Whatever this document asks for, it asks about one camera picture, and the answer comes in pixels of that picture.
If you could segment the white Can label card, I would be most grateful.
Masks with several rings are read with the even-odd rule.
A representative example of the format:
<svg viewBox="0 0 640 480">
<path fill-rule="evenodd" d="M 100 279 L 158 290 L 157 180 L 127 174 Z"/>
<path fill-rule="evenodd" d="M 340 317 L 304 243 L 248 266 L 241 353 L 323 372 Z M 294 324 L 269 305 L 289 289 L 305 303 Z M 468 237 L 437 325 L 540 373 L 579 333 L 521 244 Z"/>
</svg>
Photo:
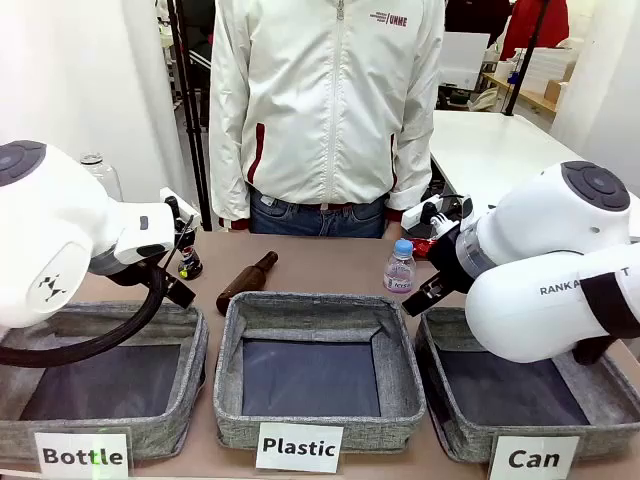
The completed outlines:
<svg viewBox="0 0 640 480">
<path fill-rule="evenodd" d="M 500 436 L 488 480 L 567 480 L 580 438 Z"/>
</svg>

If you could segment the grey fabric basket labelled Can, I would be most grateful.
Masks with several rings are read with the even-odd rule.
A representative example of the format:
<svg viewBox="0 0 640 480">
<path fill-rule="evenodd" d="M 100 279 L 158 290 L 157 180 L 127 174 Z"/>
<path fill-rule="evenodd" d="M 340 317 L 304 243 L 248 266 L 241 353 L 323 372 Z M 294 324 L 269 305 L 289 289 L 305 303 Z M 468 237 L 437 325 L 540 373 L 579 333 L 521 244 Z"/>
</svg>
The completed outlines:
<svg viewBox="0 0 640 480">
<path fill-rule="evenodd" d="M 422 314 L 414 351 L 432 421 L 454 461 L 486 463 L 501 436 L 578 438 L 579 459 L 622 454 L 640 433 L 640 391 L 610 355 L 515 363 L 486 351 L 461 308 Z"/>
</svg>

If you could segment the person in white jacket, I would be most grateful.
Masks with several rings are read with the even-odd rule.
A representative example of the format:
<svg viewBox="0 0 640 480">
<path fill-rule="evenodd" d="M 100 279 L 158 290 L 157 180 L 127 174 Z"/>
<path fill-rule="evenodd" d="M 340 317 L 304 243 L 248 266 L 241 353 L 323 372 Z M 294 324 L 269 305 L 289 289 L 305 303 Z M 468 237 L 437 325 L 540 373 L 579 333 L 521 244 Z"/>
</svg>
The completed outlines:
<svg viewBox="0 0 640 480">
<path fill-rule="evenodd" d="M 432 177 L 446 0 L 215 0 L 211 203 L 249 230 L 250 193 L 385 198 L 399 227 Z"/>
</svg>

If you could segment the brown glass bottle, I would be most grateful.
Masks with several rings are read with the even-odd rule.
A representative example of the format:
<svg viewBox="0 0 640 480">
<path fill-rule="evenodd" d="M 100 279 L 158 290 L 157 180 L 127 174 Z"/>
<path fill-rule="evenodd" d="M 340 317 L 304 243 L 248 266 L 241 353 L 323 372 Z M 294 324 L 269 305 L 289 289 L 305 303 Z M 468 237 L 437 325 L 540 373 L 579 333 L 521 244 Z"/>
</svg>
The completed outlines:
<svg viewBox="0 0 640 480">
<path fill-rule="evenodd" d="M 244 268 L 232 282 L 219 294 L 216 307 L 221 315 L 227 313 L 234 296 L 247 291 L 260 291 L 267 281 L 267 274 L 278 261 L 278 254 L 269 251 L 262 259 Z"/>
</svg>

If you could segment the crushed black can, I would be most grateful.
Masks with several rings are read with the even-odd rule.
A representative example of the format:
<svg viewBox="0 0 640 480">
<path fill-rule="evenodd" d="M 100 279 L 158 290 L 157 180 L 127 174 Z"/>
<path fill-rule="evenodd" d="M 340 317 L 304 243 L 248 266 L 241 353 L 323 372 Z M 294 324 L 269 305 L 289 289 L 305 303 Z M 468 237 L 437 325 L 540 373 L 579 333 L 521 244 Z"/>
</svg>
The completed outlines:
<svg viewBox="0 0 640 480">
<path fill-rule="evenodd" d="M 183 280 L 194 280 L 203 271 L 203 264 L 193 245 L 181 245 L 182 259 L 178 264 L 178 274 Z"/>
</svg>

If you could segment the black pole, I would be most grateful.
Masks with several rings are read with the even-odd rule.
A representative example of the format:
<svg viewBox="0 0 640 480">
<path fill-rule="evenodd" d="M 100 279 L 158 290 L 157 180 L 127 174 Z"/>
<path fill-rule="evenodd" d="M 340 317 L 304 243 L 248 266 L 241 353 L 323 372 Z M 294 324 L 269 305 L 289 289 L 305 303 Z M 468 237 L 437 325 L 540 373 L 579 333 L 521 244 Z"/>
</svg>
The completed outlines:
<svg viewBox="0 0 640 480">
<path fill-rule="evenodd" d="M 513 110 L 514 110 L 514 107 L 515 107 L 515 105 L 517 103 L 517 99 L 518 99 L 518 96 L 520 94 L 520 90 L 521 90 L 522 84 L 524 82 L 524 78 L 526 76 L 526 72 L 528 70 L 531 57 L 532 57 L 532 55 L 534 53 L 534 49 L 536 48 L 536 45 L 537 45 L 537 42 L 538 42 L 538 38 L 539 38 L 539 34 L 540 34 L 541 29 L 542 29 L 542 25 L 543 25 L 543 22 L 544 22 L 544 17 L 546 15 L 549 3 L 550 3 L 550 0 L 541 0 L 541 7 L 540 7 L 539 15 L 537 17 L 535 28 L 534 28 L 534 30 L 532 32 L 532 35 L 531 35 L 530 40 L 529 40 L 529 43 L 527 45 L 527 49 L 526 49 L 526 52 L 525 52 L 525 55 L 524 55 L 524 58 L 523 58 L 523 61 L 522 61 L 522 65 L 521 65 L 521 68 L 520 68 L 519 73 L 518 73 L 518 78 L 516 80 L 516 83 L 514 84 L 514 88 L 513 88 L 513 91 L 510 94 L 509 101 L 508 101 L 508 103 L 506 105 L 506 108 L 502 111 L 502 113 L 505 116 L 512 116 L 513 115 Z"/>
</svg>

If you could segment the white table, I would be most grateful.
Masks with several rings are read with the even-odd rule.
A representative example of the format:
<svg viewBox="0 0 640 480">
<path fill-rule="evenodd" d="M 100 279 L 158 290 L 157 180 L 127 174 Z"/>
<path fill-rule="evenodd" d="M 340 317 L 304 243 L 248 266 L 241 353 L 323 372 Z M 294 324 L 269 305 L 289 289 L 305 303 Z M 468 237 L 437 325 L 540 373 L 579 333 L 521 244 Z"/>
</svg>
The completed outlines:
<svg viewBox="0 0 640 480">
<path fill-rule="evenodd" d="M 516 186 L 580 156 L 520 115 L 434 112 L 433 160 L 451 189 L 495 205 Z"/>
</svg>

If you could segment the small blue-capped plastic bottle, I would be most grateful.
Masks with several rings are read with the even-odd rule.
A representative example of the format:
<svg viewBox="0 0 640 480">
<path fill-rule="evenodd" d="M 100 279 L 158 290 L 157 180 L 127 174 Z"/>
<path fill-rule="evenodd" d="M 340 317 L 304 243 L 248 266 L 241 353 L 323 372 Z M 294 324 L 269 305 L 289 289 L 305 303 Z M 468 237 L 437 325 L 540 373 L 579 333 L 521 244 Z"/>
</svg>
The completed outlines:
<svg viewBox="0 0 640 480">
<path fill-rule="evenodd" d="M 383 285 L 393 293 L 409 293 L 413 289 L 416 262 L 413 258 L 413 244 L 407 239 L 399 239 L 387 262 Z"/>
</svg>

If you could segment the white Plastic label card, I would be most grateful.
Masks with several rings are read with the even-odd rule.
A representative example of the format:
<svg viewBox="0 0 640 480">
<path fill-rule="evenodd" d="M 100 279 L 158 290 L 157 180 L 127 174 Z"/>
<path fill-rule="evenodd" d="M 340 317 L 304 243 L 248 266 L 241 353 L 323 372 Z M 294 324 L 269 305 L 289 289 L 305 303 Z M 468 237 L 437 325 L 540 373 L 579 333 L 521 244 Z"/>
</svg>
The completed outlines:
<svg viewBox="0 0 640 480">
<path fill-rule="evenodd" d="M 263 422 L 256 448 L 257 469 L 335 474 L 343 427 Z"/>
</svg>

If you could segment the person in red jacket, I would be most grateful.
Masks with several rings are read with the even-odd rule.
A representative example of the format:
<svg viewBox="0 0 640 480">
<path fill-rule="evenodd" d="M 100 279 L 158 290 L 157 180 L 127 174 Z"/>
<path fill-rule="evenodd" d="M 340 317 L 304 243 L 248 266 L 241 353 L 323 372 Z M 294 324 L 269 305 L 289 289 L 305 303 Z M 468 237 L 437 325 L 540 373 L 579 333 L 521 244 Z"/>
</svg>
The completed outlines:
<svg viewBox="0 0 640 480">
<path fill-rule="evenodd" d="M 543 3 L 544 0 L 516 0 L 504 38 L 501 61 L 513 57 L 517 48 L 528 46 Z M 554 48 L 568 37 L 566 0 L 549 0 L 536 46 Z"/>
</svg>

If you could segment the white foam board stack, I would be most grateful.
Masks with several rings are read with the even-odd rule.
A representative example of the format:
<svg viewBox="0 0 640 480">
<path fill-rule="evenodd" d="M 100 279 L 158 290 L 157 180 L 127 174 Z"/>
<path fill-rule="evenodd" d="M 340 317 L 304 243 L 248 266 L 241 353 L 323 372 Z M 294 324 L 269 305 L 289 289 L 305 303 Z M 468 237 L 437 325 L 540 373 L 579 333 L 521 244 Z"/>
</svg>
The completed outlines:
<svg viewBox="0 0 640 480">
<path fill-rule="evenodd" d="M 577 58 L 577 52 L 572 49 L 535 48 L 524 79 L 567 81 L 571 78 Z"/>
</svg>

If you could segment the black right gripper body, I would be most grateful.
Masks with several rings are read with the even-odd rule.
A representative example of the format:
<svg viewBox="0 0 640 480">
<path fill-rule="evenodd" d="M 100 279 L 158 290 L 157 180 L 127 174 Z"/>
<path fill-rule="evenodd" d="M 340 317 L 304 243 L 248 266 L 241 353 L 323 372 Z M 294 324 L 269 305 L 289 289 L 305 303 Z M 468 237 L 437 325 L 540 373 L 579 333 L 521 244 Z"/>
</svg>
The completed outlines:
<svg viewBox="0 0 640 480">
<path fill-rule="evenodd" d="M 458 225 L 443 234 L 431 246 L 427 258 L 437 273 L 426 285 L 431 296 L 447 296 L 452 292 L 467 294 L 473 278 L 463 269 L 456 253 L 456 241 L 460 235 Z"/>
</svg>

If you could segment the black tripod stand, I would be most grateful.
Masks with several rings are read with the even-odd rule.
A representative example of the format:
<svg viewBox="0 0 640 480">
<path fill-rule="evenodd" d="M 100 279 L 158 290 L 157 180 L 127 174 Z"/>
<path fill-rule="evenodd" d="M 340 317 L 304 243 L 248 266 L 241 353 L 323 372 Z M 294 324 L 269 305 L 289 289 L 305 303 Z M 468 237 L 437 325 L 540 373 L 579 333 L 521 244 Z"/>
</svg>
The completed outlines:
<svg viewBox="0 0 640 480">
<path fill-rule="evenodd" d="M 186 130 L 189 139 L 196 192 L 202 218 L 201 223 L 205 231 L 212 231 L 213 222 L 209 201 L 209 189 L 206 180 L 202 132 L 197 116 L 196 95 L 191 86 L 187 35 L 183 31 L 183 8 L 181 0 L 167 0 L 167 6 L 183 97 Z"/>
</svg>

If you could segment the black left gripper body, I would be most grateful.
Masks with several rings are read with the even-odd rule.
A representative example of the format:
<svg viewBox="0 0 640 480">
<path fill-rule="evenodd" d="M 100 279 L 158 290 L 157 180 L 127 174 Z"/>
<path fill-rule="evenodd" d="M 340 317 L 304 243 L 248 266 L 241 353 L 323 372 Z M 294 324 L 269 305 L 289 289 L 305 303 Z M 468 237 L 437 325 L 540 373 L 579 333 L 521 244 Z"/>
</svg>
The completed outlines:
<svg viewBox="0 0 640 480">
<path fill-rule="evenodd" d="M 173 304 L 187 309 L 193 303 L 196 293 L 185 285 L 180 279 L 164 273 L 164 297 Z"/>
</svg>

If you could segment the grey fabric basket labelled Plastic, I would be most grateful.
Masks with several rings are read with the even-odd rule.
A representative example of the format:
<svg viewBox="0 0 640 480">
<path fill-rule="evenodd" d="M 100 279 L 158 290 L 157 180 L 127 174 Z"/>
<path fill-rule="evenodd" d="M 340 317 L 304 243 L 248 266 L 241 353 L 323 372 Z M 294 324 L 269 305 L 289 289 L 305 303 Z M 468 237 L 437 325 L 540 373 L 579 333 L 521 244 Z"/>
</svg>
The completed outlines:
<svg viewBox="0 0 640 480">
<path fill-rule="evenodd" d="M 406 449 L 426 399 L 399 306 L 381 296 L 247 292 L 228 308 L 213 408 L 220 443 L 263 423 L 340 427 L 349 453 Z"/>
</svg>

